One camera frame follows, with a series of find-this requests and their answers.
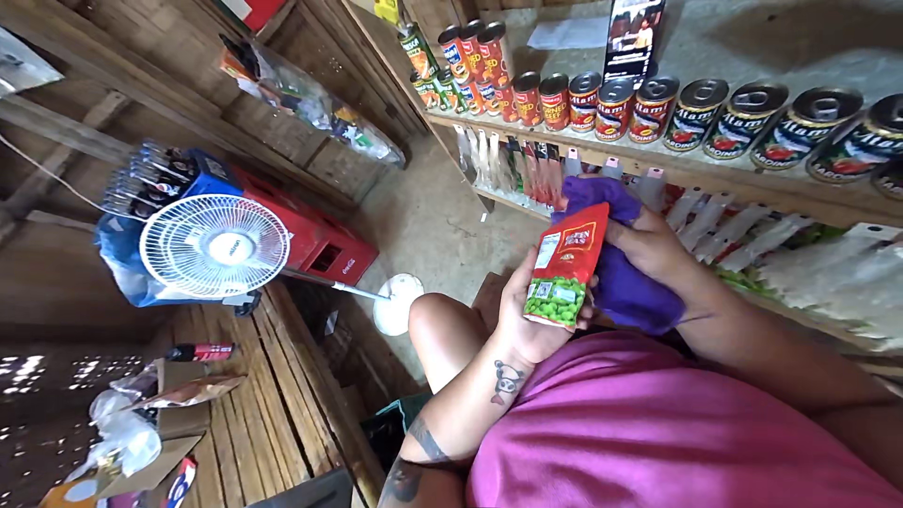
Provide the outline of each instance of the wooden bench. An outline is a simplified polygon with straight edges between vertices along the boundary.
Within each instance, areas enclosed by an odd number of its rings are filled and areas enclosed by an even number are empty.
[[[183,507],[243,508],[345,466],[355,483],[351,505],[375,508],[385,476],[339,384],[284,285],[277,280],[262,292],[260,307],[244,318],[227,306],[182,306],[154,341],[236,343],[232,358],[211,369],[248,376],[210,404]]]

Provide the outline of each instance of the electric fan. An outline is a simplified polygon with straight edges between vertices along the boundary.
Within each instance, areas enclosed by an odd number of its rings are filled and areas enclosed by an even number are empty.
[[[379,294],[285,268],[291,233],[262,204],[230,194],[201,194],[152,215],[139,240],[147,271],[165,284],[205,299],[241,296],[283,273],[376,300],[381,332],[407,331],[411,304],[424,293],[417,277],[398,274]]]

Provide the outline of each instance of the photo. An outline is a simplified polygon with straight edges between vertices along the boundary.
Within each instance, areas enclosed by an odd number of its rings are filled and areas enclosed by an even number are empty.
[[[662,17],[662,0],[618,0],[611,10],[609,52],[645,50]]]

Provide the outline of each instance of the knee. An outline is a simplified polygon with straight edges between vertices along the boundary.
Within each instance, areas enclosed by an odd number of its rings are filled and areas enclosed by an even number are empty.
[[[407,327],[411,336],[414,337],[424,328],[430,328],[435,323],[437,317],[444,314],[456,301],[442,293],[426,293],[420,295],[412,304],[411,311],[407,317]]]

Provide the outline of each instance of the fan guard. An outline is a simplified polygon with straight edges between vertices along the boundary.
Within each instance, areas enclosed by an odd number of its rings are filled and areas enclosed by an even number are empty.
[[[282,221],[256,201],[201,194],[152,215],[139,251],[147,271],[167,287],[225,298],[272,280],[288,260],[290,238]]]

